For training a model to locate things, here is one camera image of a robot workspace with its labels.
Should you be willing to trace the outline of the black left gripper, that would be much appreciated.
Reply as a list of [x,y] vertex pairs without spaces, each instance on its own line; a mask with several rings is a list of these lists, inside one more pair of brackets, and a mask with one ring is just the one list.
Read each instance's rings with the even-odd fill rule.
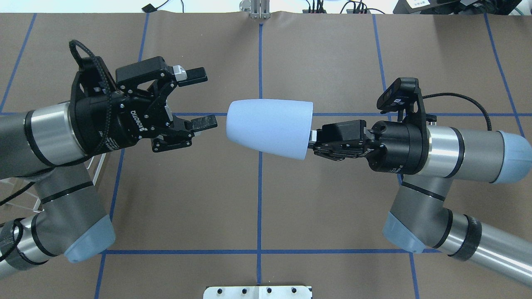
[[89,155],[134,146],[149,139],[154,152],[189,147],[196,132],[218,127],[214,114],[175,117],[168,96],[178,87],[205,83],[204,67],[169,66],[163,57],[145,59],[112,76],[99,57],[76,58],[70,113],[82,149]]

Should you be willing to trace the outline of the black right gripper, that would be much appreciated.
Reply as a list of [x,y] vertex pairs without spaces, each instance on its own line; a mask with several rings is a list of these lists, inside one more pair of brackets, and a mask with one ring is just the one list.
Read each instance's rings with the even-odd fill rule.
[[308,148],[333,161],[365,158],[371,170],[411,175],[428,158],[427,133],[414,124],[364,120],[326,124],[311,130]]

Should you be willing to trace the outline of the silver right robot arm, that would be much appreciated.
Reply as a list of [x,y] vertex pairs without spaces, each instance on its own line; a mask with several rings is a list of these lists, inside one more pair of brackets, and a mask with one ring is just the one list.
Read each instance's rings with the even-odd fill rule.
[[531,243],[445,204],[451,185],[509,185],[531,169],[531,146],[503,131],[379,121],[327,124],[312,130],[314,154],[366,158],[375,172],[399,176],[382,233],[410,253],[437,249],[531,286]]

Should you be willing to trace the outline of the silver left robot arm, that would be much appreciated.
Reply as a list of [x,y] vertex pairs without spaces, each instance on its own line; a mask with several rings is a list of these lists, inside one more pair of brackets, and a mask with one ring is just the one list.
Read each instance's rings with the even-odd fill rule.
[[157,56],[116,70],[100,57],[77,58],[71,99],[1,118],[1,178],[32,183],[43,211],[1,225],[1,278],[64,255],[90,259],[116,240],[110,214],[85,167],[92,157],[151,141],[160,153],[190,147],[213,114],[175,117],[167,97],[208,80],[205,68],[169,66]]

